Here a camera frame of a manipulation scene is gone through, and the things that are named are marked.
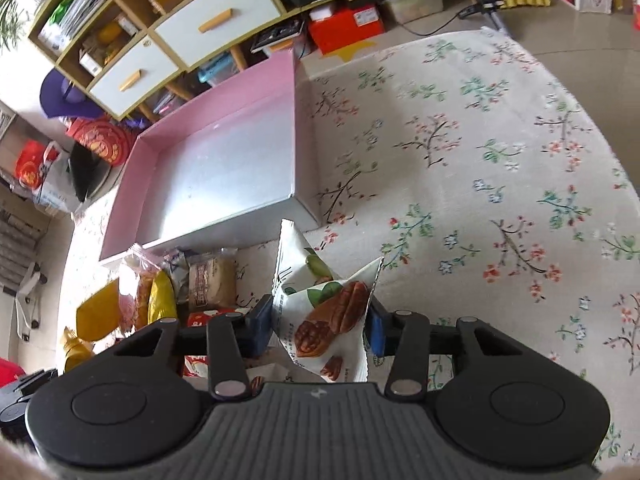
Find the yellow chip bag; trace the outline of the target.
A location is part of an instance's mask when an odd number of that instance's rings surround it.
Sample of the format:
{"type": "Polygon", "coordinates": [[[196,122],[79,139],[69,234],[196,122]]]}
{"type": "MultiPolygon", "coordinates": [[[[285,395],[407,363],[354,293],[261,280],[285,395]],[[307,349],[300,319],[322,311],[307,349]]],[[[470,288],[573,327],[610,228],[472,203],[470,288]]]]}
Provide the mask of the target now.
{"type": "Polygon", "coordinates": [[[178,318],[174,288],[165,271],[153,278],[148,307],[148,323],[152,324],[164,318],[178,318]]]}

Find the white pecan snack bag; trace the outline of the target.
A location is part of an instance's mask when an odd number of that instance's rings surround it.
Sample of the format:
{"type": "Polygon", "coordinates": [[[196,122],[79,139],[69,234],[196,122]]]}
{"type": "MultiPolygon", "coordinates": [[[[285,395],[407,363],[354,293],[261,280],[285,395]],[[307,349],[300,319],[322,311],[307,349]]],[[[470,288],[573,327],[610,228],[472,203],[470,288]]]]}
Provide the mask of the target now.
{"type": "Polygon", "coordinates": [[[272,329],[292,362],[325,382],[366,382],[364,324],[383,260],[340,278],[293,221],[281,222],[272,329]]]}

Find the yellow wafer snack pack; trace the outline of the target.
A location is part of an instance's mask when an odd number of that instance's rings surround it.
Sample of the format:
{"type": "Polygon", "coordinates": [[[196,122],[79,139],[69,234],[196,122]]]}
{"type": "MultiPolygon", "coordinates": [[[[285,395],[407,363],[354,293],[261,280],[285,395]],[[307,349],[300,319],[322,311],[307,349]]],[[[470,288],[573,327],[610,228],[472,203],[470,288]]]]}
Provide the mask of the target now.
{"type": "Polygon", "coordinates": [[[76,333],[84,341],[96,342],[119,326],[119,280],[110,281],[76,310],[76,333]]]}

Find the pink rice crisp packet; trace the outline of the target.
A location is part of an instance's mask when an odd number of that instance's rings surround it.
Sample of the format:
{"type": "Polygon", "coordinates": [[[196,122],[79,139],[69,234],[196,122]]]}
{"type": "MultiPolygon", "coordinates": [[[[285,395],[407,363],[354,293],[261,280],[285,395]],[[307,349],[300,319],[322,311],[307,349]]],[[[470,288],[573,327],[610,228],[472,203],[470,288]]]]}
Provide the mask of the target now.
{"type": "Polygon", "coordinates": [[[118,270],[120,331],[129,335],[148,324],[148,309],[154,278],[160,272],[160,258],[132,245],[118,270]]]}

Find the floral white rug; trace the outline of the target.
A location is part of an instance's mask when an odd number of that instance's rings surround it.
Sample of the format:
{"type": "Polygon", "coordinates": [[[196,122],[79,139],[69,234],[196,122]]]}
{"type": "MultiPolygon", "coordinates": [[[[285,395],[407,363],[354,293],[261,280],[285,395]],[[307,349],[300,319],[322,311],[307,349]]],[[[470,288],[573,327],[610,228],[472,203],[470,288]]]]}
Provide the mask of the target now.
{"type": "MultiPolygon", "coordinates": [[[[37,396],[55,414],[38,450],[65,479],[637,478],[639,199],[580,103],[489,30],[307,77],[321,224],[296,228],[340,278],[381,258],[373,298],[431,321],[425,398],[386,399],[393,359],[366,336],[368,380],[330,384],[272,330],[245,361],[252,396],[214,399],[206,325],[272,297],[280,233],[148,250],[178,318],[118,326],[37,396]],[[217,252],[235,306],[192,312],[189,262],[217,252]]],[[[67,322],[118,280],[123,256],[100,253],[120,181],[76,224],[67,322]]]]}

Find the pink cardboard box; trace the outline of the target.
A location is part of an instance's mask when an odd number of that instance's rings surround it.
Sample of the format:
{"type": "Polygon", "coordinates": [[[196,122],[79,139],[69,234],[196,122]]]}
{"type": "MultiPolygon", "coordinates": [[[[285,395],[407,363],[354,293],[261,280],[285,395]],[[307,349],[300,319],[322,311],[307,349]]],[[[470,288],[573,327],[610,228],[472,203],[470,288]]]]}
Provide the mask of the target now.
{"type": "Polygon", "coordinates": [[[311,88],[290,50],[211,88],[138,136],[100,260],[134,245],[161,255],[244,248],[282,220],[321,224],[311,88]]]}

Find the red shopping bag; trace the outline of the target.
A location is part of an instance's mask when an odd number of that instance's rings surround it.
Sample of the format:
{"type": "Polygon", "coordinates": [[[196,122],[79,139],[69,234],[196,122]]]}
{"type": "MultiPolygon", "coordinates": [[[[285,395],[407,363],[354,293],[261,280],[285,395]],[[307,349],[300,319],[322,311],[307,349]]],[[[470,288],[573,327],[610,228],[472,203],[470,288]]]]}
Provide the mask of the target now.
{"type": "Polygon", "coordinates": [[[43,185],[48,168],[59,154],[60,147],[54,141],[44,145],[36,140],[28,140],[14,166],[14,176],[18,183],[29,191],[37,191],[43,185]]]}

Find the red lantern gift bag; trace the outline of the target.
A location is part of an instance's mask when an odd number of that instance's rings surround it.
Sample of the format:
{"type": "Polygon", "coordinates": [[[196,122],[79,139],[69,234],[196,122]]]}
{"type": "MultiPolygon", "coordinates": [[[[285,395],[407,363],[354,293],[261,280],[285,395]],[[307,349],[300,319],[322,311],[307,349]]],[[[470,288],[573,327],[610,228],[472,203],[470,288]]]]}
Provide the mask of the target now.
{"type": "Polygon", "coordinates": [[[134,147],[134,134],[105,117],[76,118],[66,129],[66,136],[112,167],[122,166],[134,147]]]}

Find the purple hat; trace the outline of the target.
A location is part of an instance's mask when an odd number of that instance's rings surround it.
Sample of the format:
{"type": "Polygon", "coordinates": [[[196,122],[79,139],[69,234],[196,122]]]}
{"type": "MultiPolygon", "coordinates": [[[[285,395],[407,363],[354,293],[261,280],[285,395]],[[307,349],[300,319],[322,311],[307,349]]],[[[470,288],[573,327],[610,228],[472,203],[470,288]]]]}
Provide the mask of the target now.
{"type": "Polygon", "coordinates": [[[103,115],[98,104],[89,99],[56,68],[44,77],[40,87],[40,106],[47,118],[88,118],[103,115]]]}

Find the red shoe box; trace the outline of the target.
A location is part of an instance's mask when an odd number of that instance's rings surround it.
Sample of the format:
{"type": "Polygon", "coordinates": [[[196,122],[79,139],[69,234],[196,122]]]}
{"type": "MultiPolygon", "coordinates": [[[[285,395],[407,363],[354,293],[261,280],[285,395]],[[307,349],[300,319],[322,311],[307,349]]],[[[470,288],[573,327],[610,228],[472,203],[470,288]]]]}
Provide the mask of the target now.
{"type": "Polygon", "coordinates": [[[370,4],[359,9],[341,8],[328,18],[311,21],[308,30],[320,52],[329,54],[382,35],[385,27],[378,9],[370,4]]]}

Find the wooden tv cabinet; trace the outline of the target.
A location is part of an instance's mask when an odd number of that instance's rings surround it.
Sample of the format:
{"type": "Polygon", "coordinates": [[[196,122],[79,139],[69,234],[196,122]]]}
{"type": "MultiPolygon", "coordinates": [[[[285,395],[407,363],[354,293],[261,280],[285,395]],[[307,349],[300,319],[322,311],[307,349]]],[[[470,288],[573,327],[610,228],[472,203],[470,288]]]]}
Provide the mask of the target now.
{"type": "Polygon", "coordinates": [[[157,11],[151,0],[96,0],[96,10],[70,38],[49,40],[43,33],[63,1],[43,3],[28,38],[83,94],[120,119],[180,74],[271,25],[333,0],[181,0],[168,12],[157,11]],[[79,63],[81,44],[119,15],[136,31],[93,74],[79,63]]]}

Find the clear storage bin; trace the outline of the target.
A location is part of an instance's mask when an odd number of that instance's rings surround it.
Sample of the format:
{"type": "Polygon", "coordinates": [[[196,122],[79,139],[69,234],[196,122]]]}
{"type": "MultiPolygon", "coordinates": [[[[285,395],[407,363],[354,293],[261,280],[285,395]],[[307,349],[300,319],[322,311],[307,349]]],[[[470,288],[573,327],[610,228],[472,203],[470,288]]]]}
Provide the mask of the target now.
{"type": "Polygon", "coordinates": [[[390,18],[403,25],[444,10],[442,0],[384,0],[382,6],[390,18]]]}

